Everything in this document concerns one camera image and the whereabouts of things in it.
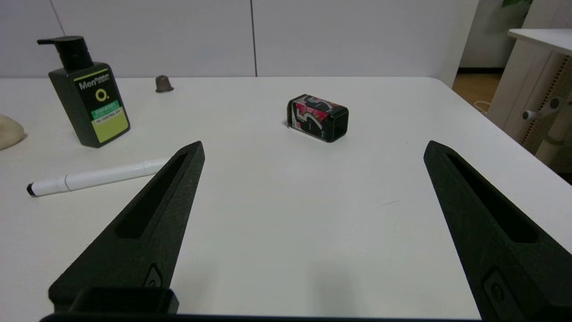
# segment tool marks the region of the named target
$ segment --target black box with red design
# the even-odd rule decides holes
[[[303,94],[288,102],[288,127],[334,142],[348,130],[349,110],[315,96]]]

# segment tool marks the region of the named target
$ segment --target white wall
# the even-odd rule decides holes
[[[475,8],[465,0],[253,0],[258,75],[452,82]],[[442,76],[448,64],[452,74]]]
[[[255,40],[259,76],[451,85],[477,1],[0,0],[0,77],[46,77],[61,64],[36,39],[79,34],[118,77],[255,76]]]
[[[522,3],[502,8],[502,0],[480,0],[460,67],[505,67],[515,42],[507,32],[522,25],[528,8]]]
[[[47,77],[59,58],[36,40],[60,36],[49,0],[0,0],[0,77]]]
[[[254,76],[249,0],[52,0],[121,77]]]

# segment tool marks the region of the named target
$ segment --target yellow-green label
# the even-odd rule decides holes
[[[99,142],[102,143],[116,136],[120,132],[126,130],[128,123],[127,123],[127,117],[125,117],[125,111],[123,110],[123,107],[120,107],[118,105],[118,108],[111,110],[105,115],[97,119],[94,117],[92,125],[93,129],[96,132],[97,140],[99,140]]]

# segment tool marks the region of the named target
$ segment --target pump bottle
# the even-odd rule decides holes
[[[81,36],[38,40],[55,45],[63,68],[48,73],[80,143],[98,148],[130,128],[113,72],[93,62]]]

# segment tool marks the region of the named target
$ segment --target beige object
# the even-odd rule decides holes
[[[24,138],[24,128],[13,119],[0,115],[0,150],[11,147]]]

